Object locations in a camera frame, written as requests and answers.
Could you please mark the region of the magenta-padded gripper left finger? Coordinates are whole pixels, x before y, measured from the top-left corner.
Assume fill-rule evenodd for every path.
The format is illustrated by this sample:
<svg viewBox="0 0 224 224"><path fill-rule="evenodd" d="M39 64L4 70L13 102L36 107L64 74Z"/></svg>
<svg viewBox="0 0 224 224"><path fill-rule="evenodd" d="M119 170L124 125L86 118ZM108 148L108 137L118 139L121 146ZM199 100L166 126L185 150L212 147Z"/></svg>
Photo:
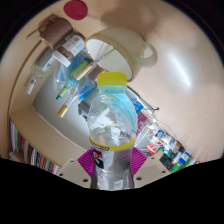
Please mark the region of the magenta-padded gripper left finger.
<svg viewBox="0 0 224 224"><path fill-rule="evenodd" d="M58 176L83 188L94 188L94 160L92 150L83 153L78 159L69 159L58 172Z"/></svg>

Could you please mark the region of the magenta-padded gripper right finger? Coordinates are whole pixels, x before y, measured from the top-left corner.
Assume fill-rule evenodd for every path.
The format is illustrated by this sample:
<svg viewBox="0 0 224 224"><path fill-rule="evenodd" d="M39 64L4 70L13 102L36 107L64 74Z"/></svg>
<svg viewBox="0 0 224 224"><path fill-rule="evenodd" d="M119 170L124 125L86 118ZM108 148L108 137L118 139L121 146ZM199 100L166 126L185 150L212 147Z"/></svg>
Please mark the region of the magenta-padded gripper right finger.
<svg viewBox="0 0 224 224"><path fill-rule="evenodd" d="M170 174L159 161L161 156L161 152L148 157L142 151L134 150L131 159L131 175L135 188L141 188Z"/></svg>

